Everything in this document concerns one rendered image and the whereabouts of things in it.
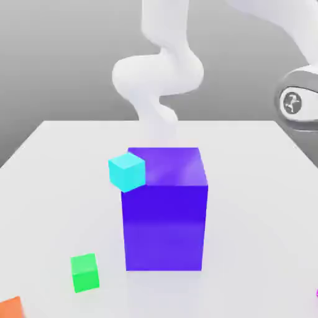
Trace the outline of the small cyan cube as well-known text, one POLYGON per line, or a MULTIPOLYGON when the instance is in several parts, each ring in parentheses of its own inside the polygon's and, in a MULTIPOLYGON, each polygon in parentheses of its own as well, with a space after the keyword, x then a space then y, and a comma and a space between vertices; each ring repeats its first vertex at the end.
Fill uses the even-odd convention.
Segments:
POLYGON ((145 185, 145 160, 127 152, 108 160, 110 182, 123 193, 145 185))

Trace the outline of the small green cube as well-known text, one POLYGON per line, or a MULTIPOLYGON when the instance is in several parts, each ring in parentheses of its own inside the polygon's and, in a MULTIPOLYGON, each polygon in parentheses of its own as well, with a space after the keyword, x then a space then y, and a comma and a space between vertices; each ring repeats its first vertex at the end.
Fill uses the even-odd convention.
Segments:
POLYGON ((70 258, 75 293, 100 287, 96 255, 88 253, 70 258))

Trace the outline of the small orange cube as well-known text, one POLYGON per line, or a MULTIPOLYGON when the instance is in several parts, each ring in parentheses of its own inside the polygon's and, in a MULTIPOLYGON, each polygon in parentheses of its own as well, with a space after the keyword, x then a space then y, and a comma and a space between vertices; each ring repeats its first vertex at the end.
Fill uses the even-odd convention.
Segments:
POLYGON ((19 296, 0 302, 0 318, 25 318, 19 296))

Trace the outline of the large blue box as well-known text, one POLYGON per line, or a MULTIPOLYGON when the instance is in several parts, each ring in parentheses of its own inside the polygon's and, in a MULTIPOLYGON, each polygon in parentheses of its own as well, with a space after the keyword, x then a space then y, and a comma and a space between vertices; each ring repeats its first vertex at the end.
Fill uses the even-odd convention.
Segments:
POLYGON ((145 185, 122 193, 128 271, 200 271, 208 182, 197 147, 129 148, 145 185))

